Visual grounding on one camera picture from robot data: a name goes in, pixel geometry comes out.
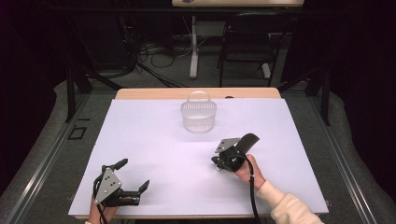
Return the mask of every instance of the table leg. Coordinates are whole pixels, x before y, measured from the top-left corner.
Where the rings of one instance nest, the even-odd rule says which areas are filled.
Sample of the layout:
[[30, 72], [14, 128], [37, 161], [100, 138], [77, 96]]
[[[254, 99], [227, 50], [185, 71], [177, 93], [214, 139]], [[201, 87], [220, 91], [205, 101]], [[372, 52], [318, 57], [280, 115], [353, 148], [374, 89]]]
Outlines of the table leg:
[[198, 48], [197, 48], [197, 30], [196, 30], [196, 18], [192, 16], [192, 55], [191, 55], [191, 68], [190, 78], [197, 78], [198, 70]]
[[262, 65], [262, 73], [264, 74], [265, 78], [269, 78], [271, 76], [271, 70], [270, 66], [268, 66], [268, 63], [264, 63]]

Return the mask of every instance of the table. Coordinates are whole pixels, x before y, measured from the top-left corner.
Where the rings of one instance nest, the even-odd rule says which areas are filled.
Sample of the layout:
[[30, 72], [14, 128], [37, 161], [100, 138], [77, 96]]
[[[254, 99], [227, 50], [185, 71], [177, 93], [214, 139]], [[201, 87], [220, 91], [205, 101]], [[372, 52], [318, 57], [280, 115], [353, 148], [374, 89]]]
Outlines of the table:
[[[301, 7], [304, 0], [193, 0], [189, 3], [183, 0], [173, 0], [174, 7]], [[223, 22], [216, 22], [211, 28], [215, 28], [215, 35], [222, 35]], [[192, 16], [191, 23], [192, 35], [192, 55], [191, 55], [191, 68], [190, 78], [197, 78], [198, 67], [198, 48], [197, 48], [197, 20]], [[262, 67], [262, 71], [266, 77], [270, 75], [268, 64]]]
[[[180, 106], [192, 91], [206, 91], [218, 106], [208, 133], [184, 129]], [[69, 215], [87, 218], [92, 181], [102, 165], [124, 158], [115, 172], [124, 190], [150, 180], [138, 206], [123, 206], [115, 218], [253, 217], [249, 189], [210, 160], [223, 138], [255, 133], [255, 155], [267, 179], [292, 192], [318, 214], [328, 213], [318, 182], [286, 102], [275, 88], [123, 89], [113, 100]], [[270, 208], [256, 201], [259, 215]]]

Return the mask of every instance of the black curtain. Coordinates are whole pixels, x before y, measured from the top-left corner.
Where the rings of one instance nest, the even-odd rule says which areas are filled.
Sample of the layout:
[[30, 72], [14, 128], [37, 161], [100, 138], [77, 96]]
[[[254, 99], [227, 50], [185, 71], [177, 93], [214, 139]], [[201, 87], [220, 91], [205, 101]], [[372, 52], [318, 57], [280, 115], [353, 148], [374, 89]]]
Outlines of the black curtain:
[[[320, 65], [336, 35], [346, 44], [331, 69], [331, 90], [345, 103], [355, 148], [376, 182], [396, 201], [396, 3], [305, 0], [304, 8], [348, 9], [348, 21], [299, 20], [282, 81]], [[345, 25], [345, 33], [335, 31]]]
[[41, 22], [34, 1], [0, 3], [0, 194], [49, 118], [56, 100], [53, 88], [65, 80], [64, 66]]

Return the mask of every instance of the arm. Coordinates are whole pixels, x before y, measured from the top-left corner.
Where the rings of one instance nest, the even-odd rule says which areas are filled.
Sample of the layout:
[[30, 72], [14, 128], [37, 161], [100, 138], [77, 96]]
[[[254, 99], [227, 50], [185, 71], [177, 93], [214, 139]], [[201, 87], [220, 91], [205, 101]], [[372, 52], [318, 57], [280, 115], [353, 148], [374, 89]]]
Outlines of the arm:
[[[253, 165], [254, 188], [258, 190], [257, 196], [273, 209], [271, 217], [276, 223], [322, 223], [320, 218], [296, 196], [283, 193], [266, 180], [252, 155], [247, 155], [247, 159]], [[245, 161], [235, 174], [248, 184], [250, 179], [248, 163]]]
[[[105, 211], [103, 212], [105, 214], [105, 218], [107, 223], [111, 221], [111, 218], [114, 217], [114, 215], [117, 212], [118, 207], [107, 207]], [[96, 207], [96, 204], [93, 202], [93, 197], [91, 199], [91, 207], [90, 207], [90, 216], [88, 217], [88, 221], [85, 222], [85, 224], [99, 224], [99, 223], [104, 223], [103, 220], [101, 221], [100, 213], [98, 211], [98, 208]]]

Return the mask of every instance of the basket handle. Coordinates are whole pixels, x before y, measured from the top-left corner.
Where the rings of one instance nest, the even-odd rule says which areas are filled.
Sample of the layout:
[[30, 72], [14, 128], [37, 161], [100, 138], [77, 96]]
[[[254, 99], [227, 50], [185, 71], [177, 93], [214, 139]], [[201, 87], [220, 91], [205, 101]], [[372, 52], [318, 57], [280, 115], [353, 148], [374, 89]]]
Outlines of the basket handle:
[[190, 100], [191, 100], [191, 97], [192, 97], [193, 95], [197, 95], [197, 94], [204, 94], [204, 95], [206, 95], [207, 101], [210, 101], [209, 93], [207, 93], [206, 91], [193, 91], [193, 92], [191, 92], [191, 93], [189, 94], [189, 96], [187, 97], [187, 101], [190, 101]]

